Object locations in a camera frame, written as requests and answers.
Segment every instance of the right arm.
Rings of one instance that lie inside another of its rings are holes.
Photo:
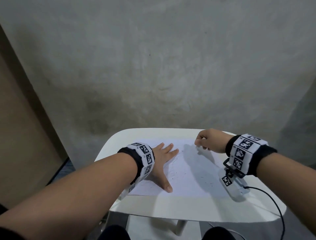
[[[195,145],[225,153],[226,144],[232,137],[215,129],[203,130],[198,134]],[[316,235],[316,171],[272,153],[259,162],[257,176]]]

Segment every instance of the black wristband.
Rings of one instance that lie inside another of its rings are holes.
[[[230,157],[230,151],[232,150],[234,142],[240,137],[241,135],[233,136],[228,143],[226,144],[225,153],[228,157]]]
[[[258,167],[260,161],[264,157],[266,157],[272,153],[277,153],[277,150],[274,149],[273,147],[268,146],[268,145],[261,145],[252,156],[252,159],[249,163],[249,169],[248,169],[247,175],[254,175],[256,177],[257,176],[257,167]]]
[[[124,147],[121,148],[118,153],[126,153],[128,155],[130,155],[136,162],[137,164],[137,174],[136,177],[134,178],[134,180],[131,182],[131,185],[136,181],[136,179],[140,176],[140,172],[143,168],[143,162],[142,162],[142,158],[141,156],[139,156],[136,152],[136,150],[134,149],[130,149],[128,147]]]

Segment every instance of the white paper sheet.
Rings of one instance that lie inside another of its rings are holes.
[[[165,146],[173,143],[173,149],[179,149],[178,155],[164,165],[164,172],[173,188],[173,192],[167,193],[151,180],[145,179],[129,195],[228,197],[226,190],[219,182],[218,171],[224,166],[218,154],[196,147],[194,140],[138,140],[137,142],[145,142],[151,147],[155,147],[161,142],[164,142]]]

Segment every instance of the gray floor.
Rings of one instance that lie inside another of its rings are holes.
[[[56,176],[54,181],[68,175],[69,173],[75,171],[71,161],[69,160],[63,169]],[[285,240],[316,240],[316,237],[303,225],[300,223],[298,218],[289,210],[285,212]],[[111,215],[111,224],[117,224],[122,227],[126,227],[127,214],[114,213]],[[87,240],[96,240],[104,229],[104,221],[100,222],[98,226],[87,236]],[[280,219],[269,222],[269,223],[211,223],[213,226],[221,226],[227,229],[235,230],[242,234],[247,240],[267,240],[267,239],[280,239],[282,233],[282,222]],[[211,228],[208,222],[200,222],[201,235],[203,236],[205,232]],[[240,236],[233,233],[236,240],[242,239]]]

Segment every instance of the forearm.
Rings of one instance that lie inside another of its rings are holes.
[[[27,239],[82,239],[137,174],[118,153],[75,171],[0,216],[0,226]]]
[[[316,234],[316,171],[273,153],[263,158],[257,176]]]

